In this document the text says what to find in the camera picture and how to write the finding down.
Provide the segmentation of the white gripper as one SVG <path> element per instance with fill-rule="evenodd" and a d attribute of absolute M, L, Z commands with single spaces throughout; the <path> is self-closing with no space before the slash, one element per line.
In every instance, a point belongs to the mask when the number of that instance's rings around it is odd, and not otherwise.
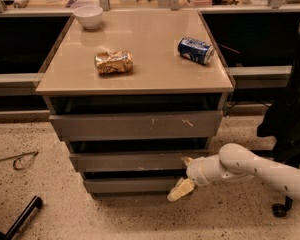
<path fill-rule="evenodd" d="M 187 179 L 181 178 L 176 186 L 167 195 L 170 202 L 174 202 L 192 192 L 195 186 L 206 186 L 210 184 L 207 176 L 204 174 L 205 158 L 182 157 L 182 162 L 187 166 Z"/>

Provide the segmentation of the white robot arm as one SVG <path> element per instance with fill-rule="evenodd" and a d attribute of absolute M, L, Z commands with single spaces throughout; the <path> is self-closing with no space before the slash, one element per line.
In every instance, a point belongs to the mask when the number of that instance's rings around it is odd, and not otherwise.
<path fill-rule="evenodd" d="M 300 203 L 300 169 L 262 158 L 247 148 L 229 143 L 209 157 L 183 157 L 187 178 L 181 178 L 167 195 L 174 202 L 196 187 L 215 181 L 232 181 L 254 176 Z"/>

